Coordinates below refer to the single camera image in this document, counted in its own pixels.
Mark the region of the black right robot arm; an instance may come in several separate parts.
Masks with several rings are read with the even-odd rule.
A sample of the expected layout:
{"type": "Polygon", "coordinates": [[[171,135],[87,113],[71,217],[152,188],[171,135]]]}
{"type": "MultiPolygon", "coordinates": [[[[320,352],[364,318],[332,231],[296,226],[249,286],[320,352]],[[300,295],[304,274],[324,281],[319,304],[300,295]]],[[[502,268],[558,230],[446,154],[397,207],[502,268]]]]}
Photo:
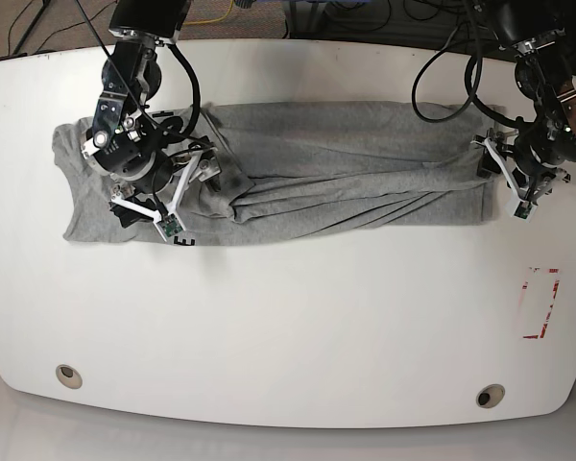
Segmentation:
{"type": "Polygon", "coordinates": [[[193,135],[201,89],[177,46],[189,9],[187,1],[117,3],[108,26],[116,43],[106,53],[103,90],[81,146],[84,160],[112,178],[109,208],[122,227],[150,222],[164,240],[185,230],[178,207],[190,184],[221,172],[215,145],[193,135]],[[167,47],[188,76],[193,98],[188,120],[172,114],[154,119],[148,112],[161,85],[159,47],[167,47]]]}

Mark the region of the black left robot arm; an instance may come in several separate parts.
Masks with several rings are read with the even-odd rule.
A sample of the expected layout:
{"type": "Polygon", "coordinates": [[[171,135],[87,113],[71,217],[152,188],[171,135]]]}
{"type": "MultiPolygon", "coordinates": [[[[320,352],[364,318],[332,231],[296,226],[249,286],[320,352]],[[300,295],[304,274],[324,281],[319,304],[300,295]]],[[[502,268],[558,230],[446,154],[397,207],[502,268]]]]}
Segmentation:
{"type": "Polygon", "coordinates": [[[576,1],[467,1],[464,11],[473,31],[474,52],[464,73],[466,101],[447,116],[452,120],[469,106],[508,128],[473,141],[483,147],[478,174],[501,174],[512,192],[509,213],[528,220],[542,196],[556,182],[569,182],[562,168],[576,163],[576,1]],[[477,96],[484,57],[493,48],[516,57],[515,82],[532,101],[536,117],[511,119],[477,96]]]}

